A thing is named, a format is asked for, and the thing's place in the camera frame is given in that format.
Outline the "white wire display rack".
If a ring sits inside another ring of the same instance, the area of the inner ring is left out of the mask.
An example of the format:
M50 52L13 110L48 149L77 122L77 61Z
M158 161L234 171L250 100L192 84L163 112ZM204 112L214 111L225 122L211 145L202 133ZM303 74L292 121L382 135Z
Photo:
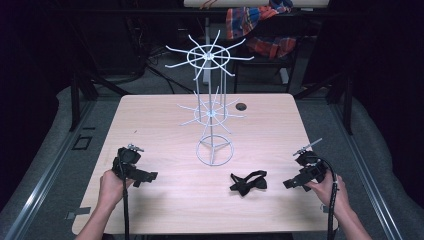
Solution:
M167 49L172 52L186 55L185 61L167 65L167 68L190 65L195 70L193 81L196 83L196 89L193 93L197 105L195 107L179 105L180 108L193 112L193 118L181 123L181 126L197 123L203 128L195 153L196 157L208 166L222 166L232 159L234 145L232 140L228 138L231 131L226 126L226 123L230 118L243 118L243 115L230 113L230 107L236 104L238 98L233 101L227 100L227 77L235 76L234 73L227 69L227 64L232 60L253 60L253 57L234 57L230 53L233 48L240 46L245 40L224 47L217 43L219 36L220 33L217 33L212 43L205 44L199 44L191 36L188 36L190 41L195 44L190 50L167 46ZM220 81L216 86L216 90L212 91L212 80L209 79L207 93L201 94L199 79L205 77L207 72L213 70L220 71Z

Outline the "plaid cloth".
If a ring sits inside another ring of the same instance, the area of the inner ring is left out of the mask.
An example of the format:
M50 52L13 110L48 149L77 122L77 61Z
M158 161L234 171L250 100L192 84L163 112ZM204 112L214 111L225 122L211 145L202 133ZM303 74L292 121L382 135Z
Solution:
M226 35L230 40L246 37L261 21L282 13L290 13L291 0L269 0L266 6L230 8L226 14ZM296 47L294 37L250 37L247 49L269 59L283 58Z

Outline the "black bow tie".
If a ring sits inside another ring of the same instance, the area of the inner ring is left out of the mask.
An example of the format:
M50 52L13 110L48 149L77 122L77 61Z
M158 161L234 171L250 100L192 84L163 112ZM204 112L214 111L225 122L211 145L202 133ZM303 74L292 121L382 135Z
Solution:
M238 191L239 194L244 197L250 192L252 188L266 189L266 176L267 172L264 170L253 171L244 178L231 173L230 177L234 183L230 186L230 190Z

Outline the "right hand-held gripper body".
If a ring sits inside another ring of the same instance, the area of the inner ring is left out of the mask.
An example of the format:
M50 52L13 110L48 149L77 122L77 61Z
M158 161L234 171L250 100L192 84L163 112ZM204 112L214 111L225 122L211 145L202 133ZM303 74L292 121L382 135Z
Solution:
M296 162L302 166L299 174L306 174L309 177L309 182L312 180L322 182L327 171L324 161L315 152L310 150L310 147L320 141L321 139L318 139L294 153L294 156L297 156Z

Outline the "person's right hand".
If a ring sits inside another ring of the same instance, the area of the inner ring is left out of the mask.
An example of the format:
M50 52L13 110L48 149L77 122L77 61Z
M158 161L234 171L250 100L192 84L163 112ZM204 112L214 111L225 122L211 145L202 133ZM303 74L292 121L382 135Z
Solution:
M336 177L337 180L337 192L334 205L334 215L338 220L345 218L349 211L351 210L349 204L349 198L347 189L344 181L340 176ZM316 183L310 181L306 184L307 187L311 188L317 197L321 200L326 206L330 205L330 198L332 196L332 187L333 187L333 176L330 171L327 171L324 177L324 180L321 183Z

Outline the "person's left hand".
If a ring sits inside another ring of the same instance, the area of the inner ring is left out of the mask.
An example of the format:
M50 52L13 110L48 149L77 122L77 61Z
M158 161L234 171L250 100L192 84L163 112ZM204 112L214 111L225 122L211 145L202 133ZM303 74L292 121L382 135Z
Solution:
M105 171L100 178L98 205L104 209L113 209L123 198L123 191L132 183L132 179L122 181L112 170Z

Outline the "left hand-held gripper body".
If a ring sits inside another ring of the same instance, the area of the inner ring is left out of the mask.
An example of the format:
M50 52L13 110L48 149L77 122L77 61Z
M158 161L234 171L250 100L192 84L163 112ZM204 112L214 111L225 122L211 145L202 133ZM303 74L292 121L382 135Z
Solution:
M120 179L132 179L135 182L145 181L146 174L135 166L141 158L139 151L143 152L143 149L133 144L118 149L117 156L113 161L112 171Z

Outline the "aluminium floor rail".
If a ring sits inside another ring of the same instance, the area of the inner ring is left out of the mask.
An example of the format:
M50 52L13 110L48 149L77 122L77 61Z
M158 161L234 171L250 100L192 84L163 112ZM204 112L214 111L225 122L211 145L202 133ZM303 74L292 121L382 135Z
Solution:
M344 139L347 141L349 149L353 155L353 162L355 169L361 179L362 186L364 187L371 205L376 213L380 225L388 240L403 240L403 237L390 213L386 201L381 195L376 182L371 175L368 165L357 145L357 142L353 135L350 135L345 129L343 123L343 114L337 105L329 106L334 118L336 119L337 125L342 132Z
M23 238L62 168L80 125L87 120L94 106L95 102L92 101L83 104L80 120L70 131L71 107L65 103L59 104L53 124L37 154L0 212L0 240Z

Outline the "black metal stand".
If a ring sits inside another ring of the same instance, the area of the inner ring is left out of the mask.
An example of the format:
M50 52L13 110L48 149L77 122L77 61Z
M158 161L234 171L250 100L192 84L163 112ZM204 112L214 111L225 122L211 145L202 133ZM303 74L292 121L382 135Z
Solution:
M352 135L351 117L353 103L353 77L348 73L337 73L319 83L306 88L294 95L297 100L303 99L319 89L329 86L330 90L326 95L328 104L337 104L341 97L343 99L342 125L349 135Z
M129 95L128 91L107 81L105 78L98 74L88 71L77 71L73 75L70 85L72 111L70 131L74 131L81 120L80 93L82 93L88 101L96 101L99 97L99 93L95 89L94 84L100 84L120 96Z

